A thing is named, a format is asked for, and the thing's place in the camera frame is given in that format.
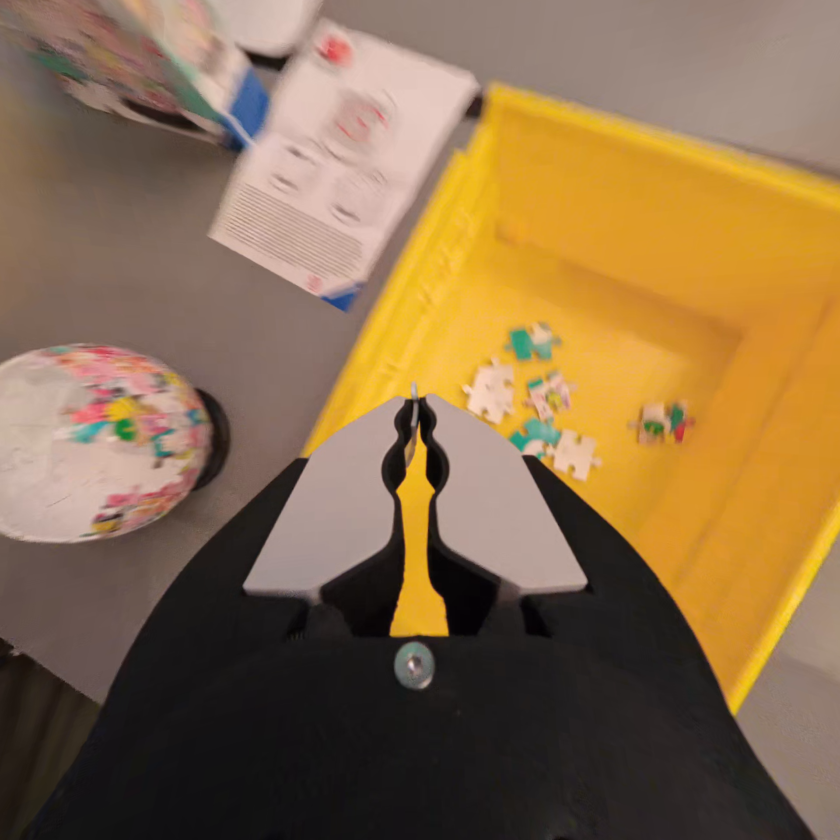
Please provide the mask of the colourful puzzle ball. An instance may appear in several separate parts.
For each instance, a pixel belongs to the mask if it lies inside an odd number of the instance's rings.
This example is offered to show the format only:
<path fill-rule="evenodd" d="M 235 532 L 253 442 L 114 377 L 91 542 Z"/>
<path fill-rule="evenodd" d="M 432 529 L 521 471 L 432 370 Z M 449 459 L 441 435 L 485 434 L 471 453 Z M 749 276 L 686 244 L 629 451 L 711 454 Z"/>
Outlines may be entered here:
<path fill-rule="evenodd" d="M 1 529 L 29 543 L 137 531 L 191 493 L 211 426 L 196 388 L 163 362 L 69 343 L 1 365 Z"/>

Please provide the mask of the white instruction leaflet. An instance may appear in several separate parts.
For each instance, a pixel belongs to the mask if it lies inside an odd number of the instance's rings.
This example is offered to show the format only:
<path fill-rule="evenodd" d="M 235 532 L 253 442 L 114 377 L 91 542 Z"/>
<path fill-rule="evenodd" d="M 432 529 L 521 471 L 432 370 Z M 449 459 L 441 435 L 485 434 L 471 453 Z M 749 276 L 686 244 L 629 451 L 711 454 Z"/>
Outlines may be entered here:
<path fill-rule="evenodd" d="M 479 89 L 468 70 L 319 20 L 208 236 L 348 311 Z"/>

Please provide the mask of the puzzle ball cardboard box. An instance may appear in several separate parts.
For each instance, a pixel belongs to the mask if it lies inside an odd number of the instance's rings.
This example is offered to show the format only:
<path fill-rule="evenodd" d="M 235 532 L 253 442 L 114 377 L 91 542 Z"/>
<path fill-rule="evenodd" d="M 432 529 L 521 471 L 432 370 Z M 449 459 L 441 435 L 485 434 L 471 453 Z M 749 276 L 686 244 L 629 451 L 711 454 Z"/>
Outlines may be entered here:
<path fill-rule="evenodd" d="M 79 102 L 239 151 L 270 99 L 215 2 L 2 1 L 2 31 Z"/>

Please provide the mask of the white stand foot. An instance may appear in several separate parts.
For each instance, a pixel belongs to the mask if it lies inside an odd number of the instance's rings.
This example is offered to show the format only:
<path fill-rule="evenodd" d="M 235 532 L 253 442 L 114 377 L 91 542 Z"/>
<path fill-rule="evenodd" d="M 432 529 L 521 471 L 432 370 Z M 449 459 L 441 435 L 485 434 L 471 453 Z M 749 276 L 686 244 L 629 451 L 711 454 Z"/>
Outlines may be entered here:
<path fill-rule="evenodd" d="M 213 1 L 225 32 L 244 52 L 287 56 L 318 17 L 322 1 Z"/>

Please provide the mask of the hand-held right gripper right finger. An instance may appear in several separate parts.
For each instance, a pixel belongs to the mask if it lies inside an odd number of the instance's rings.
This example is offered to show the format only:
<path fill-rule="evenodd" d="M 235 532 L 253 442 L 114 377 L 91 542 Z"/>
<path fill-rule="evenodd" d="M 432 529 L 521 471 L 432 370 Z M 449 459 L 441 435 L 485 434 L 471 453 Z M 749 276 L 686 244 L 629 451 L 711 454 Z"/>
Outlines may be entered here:
<path fill-rule="evenodd" d="M 423 405 L 430 539 L 518 595 L 584 590 L 586 575 L 520 450 L 438 395 Z"/>

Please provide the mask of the pile of puzzle pieces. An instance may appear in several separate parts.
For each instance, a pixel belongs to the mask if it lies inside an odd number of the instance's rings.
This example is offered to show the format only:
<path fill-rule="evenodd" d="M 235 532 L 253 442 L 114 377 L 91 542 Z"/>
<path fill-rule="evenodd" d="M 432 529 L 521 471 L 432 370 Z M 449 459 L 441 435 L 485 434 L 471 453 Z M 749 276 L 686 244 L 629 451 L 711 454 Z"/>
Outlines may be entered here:
<path fill-rule="evenodd" d="M 519 363 L 552 362 L 560 345 L 560 336 L 548 323 L 533 322 L 509 332 L 505 351 Z M 472 382 L 462 387 L 466 410 L 487 424 L 501 425 L 514 417 L 518 407 L 516 383 L 513 364 L 491 357 L 476 368 Z M 547 463 L 555 473 L 585 482 L 593 469 L 602 465 L 598 444 L 593 437 L 556 423 L 572 409 L 575 391 L 576 384 L 558 369 L 528 379 L 521 407 L 529 410 L 529 415 L 510 434 L 509 442 L 521 455 Z M 679 445 L 696 423 L 687 400 L 677 400 L 643 404 L 628 428 L 640 445 Z"/>

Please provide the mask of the black ball stand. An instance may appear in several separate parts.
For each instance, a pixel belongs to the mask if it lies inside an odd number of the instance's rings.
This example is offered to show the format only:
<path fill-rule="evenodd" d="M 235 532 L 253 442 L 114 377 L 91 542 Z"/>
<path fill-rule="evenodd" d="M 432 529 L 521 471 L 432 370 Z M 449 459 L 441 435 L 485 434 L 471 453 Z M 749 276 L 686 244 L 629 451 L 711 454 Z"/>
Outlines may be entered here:
<path fill-rule="evenodd" d="M 232 433 L 228 415 L 221 403 L 209 392 L 197 388 L 196 393 L 201 399 L 211 426 L 211 443 L 203 470 L 196 480 L 192 493 L 198 492 L 210 485 L 224 470 L 228 461 Z"/>

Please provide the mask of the yellow plastic bin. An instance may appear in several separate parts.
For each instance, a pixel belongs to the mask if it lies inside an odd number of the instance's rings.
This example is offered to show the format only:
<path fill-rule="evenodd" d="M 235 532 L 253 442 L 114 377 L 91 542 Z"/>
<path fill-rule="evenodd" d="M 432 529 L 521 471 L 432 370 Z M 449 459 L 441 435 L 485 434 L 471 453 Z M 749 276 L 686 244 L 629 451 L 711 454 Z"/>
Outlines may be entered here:
<path fill-rule="evenodd" d="M 561 479 L 657 573 L 738 711 L 838 534 L 838 182 L 505 87 L 489 91 L 303 453 L 416 382 L 463 406 L 508 334 L 575 385 Z"/>

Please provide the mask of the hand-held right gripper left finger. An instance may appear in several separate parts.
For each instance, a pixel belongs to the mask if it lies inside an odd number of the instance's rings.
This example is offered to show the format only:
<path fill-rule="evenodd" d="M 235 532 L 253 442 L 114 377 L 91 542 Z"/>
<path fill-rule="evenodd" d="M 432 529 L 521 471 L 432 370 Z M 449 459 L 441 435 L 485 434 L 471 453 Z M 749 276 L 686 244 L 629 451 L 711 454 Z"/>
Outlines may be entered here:
<path fill-rule="evenodd" d="M 247 595 L 320 602 L 328 584 L 384 549 L 396 505 L 383 465 L 393 447 L 403 453 L 396 421 L 410 407 L 395 396 L 313 450 L 244 582 Z"/>

